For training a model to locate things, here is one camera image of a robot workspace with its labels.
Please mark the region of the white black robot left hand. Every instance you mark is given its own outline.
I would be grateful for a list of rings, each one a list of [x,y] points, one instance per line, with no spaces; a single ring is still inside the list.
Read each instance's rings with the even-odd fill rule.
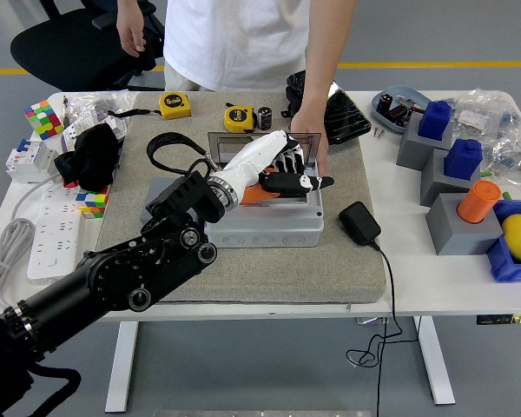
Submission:
[[[208,185],[226,209],[276,196],[306,195],[334,184],[329,176],[305,174],[300,143],[283,130],[253,139]]]

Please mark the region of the person's left hand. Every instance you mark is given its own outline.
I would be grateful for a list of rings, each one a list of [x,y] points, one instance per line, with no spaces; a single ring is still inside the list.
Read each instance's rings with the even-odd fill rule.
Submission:
[[[316,162],[320,176],[325,176],[328,164],[329,142],[324,125],[324,111],[301,108],[292,118],[290,129],[293,133],[320,134]]]

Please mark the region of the person's right hand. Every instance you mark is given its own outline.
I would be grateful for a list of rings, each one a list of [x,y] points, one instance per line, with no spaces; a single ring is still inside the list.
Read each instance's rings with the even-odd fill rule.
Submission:
[[[122,49],[130,56],[138,57],[145,51],[147,41],[144,37],[144,20],[139,16],[124,17],[119,15],[116,28],[120,37]]]

